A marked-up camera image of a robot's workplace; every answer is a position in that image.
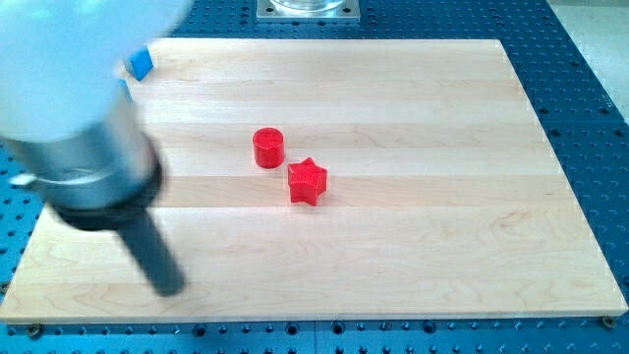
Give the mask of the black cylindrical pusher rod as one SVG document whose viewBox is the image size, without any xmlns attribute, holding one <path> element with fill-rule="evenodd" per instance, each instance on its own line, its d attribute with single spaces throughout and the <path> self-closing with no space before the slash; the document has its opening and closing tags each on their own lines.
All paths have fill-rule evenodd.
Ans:
<svg viewBox="0 0 629 354">
<path fill-rule="evenodd" d="M 159 296 L 174 296 L 184 289 L 186 277 L 146 209 L 117 233 Z"/>
</svg>

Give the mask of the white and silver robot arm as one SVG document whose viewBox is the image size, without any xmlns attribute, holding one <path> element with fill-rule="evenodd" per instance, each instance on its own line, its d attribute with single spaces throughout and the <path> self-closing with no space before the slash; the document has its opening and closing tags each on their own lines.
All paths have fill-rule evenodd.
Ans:
<svg viewBox="0 0 629 354">
<path fill-rule="evenodd" d="M 117 65 L 170 32 L 187 1 L 5 1 L 1 138 L 37 192 L 69 225 L 117 232 L 154 291 L 186 278 L 148 207 L 163 180 Z"/>
</svg>

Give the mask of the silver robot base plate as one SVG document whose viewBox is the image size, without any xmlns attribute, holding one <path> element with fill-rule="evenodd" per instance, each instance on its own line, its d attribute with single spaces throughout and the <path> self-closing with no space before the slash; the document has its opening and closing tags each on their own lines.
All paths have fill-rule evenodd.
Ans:
<svg viewBox="0 0 629 354">
<path fill-rule="evenodd" d="M 358 23 L 359 0 L 257 0 L 258 23 Z"/>
</svg>

